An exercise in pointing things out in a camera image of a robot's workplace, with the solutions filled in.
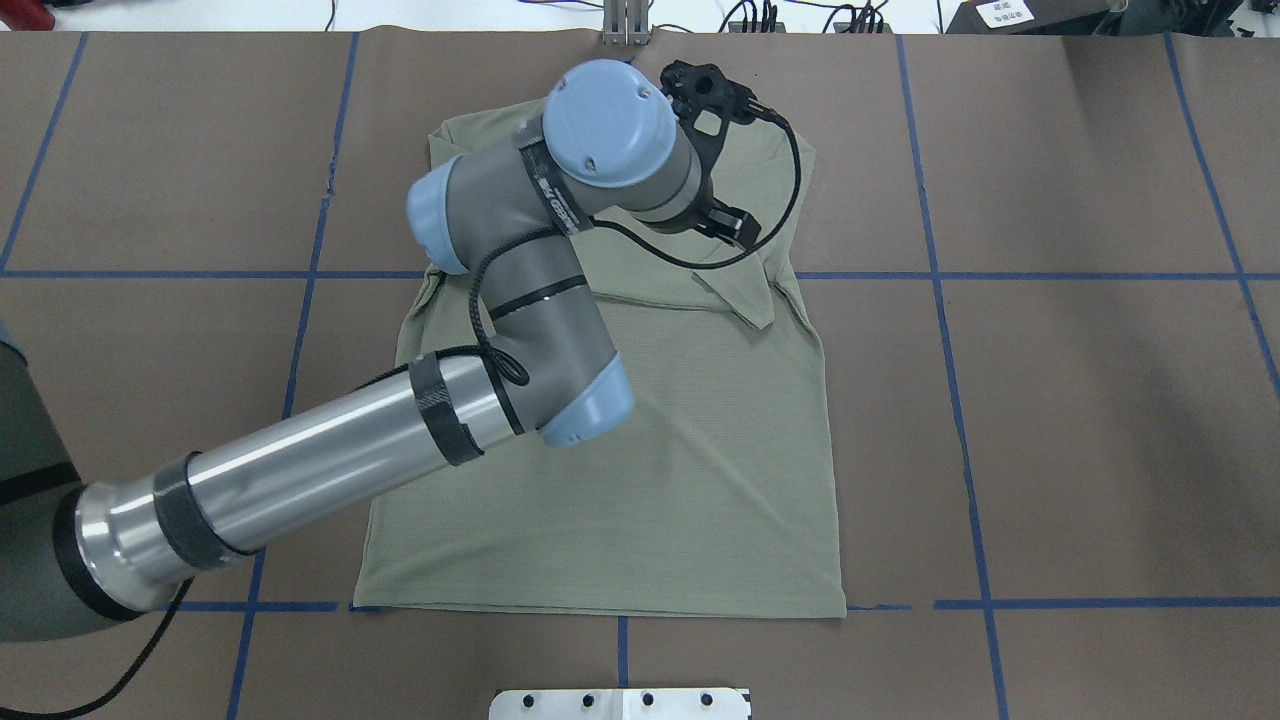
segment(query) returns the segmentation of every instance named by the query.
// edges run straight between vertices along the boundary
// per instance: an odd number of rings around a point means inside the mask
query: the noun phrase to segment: red object
[[[0,20],[9,29],[54,29],[54,14],[40,0],[0,0]]]

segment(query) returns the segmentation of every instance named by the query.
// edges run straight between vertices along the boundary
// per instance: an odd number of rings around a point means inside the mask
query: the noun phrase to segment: blue joint cap
[[[4,327],[4,320],[0,320],[0,346],[12,347],[13,351],[18,354],[18,357],[22,357],[23,360],[27,359],[27,356],[22,354],[22,348],[18,347],[18,341],[13,340],[13,336],[9,334],[9,328]]]
[[[622,368],[622,355],[614,355],[591,384],[539,428],[538,434],[548,447],[573,447],[621,425],[635,407],[636,396]]]
[[[412,228],[417,243],[426,250],[426,255],[436,266],[451,275],[467,273],[467,266],[458,260],[458,254],[453,250],[445,202],[449,173],[453,172],[453,164],[458,158],[461,155],[449,158],[443,165],[419,178],[408,190],[406,202],[408,227]]]
[[[543,110],[543,137],[556,164],[595,187],[648,179],[676,147],[671,101],[640,70],[620,60],[577,65]]]

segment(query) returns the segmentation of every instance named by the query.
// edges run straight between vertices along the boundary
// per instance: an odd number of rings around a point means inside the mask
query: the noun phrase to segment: table surface
[[[353,611],[357,507],[200,578],[93,717],[458,720],[503,688],[700,684],[760,719],[1275,717],[1280,94],[1248,78],[1280,45],[847,40],[625,50],[716,61],[818,150],[792,261],[846,620]],[[0,36],[0,314],[82,474],[383,370],[425,266],[402,199],[426,133],[602,54],[588,31]],[[0,700],[96,697],[156,620],[0,647]]]
[[[829,0],[819,4],[838,5]],[[730,0],[654,0],[653,24],[676,23],[698,32],[714,32]],[[960,0],[942,0],[941,12],[951,22]],[[780,1],[778,19],[787,32],[820,32],[829,10],[787,0]],[[113,31],[319,31],[329,20],[326,0],[96,0],[88,5],[55,10],[59,29]],[[899,33],[938,32],[937,0],[891,0],[886,20]],[[1280,20],[1248,9],[1248,0],[1233,15],[1235,24],[1265,37],[1280,33]],[[399,26],[431,31],[545,31],[600,28],[600,10],[585,5],[536,6],[516,0],[338,0],[334,27],[339,31]]]

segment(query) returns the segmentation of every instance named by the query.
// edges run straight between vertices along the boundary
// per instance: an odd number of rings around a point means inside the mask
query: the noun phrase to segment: sticker
[[[1032,14],[1023,0],[998,0],[997,3],[978,5],[978,14],[982,15],[982,22],[987,23],[987,27],[992,29],[1018,23],[1029,23],[1036,19],[1036,15]]]

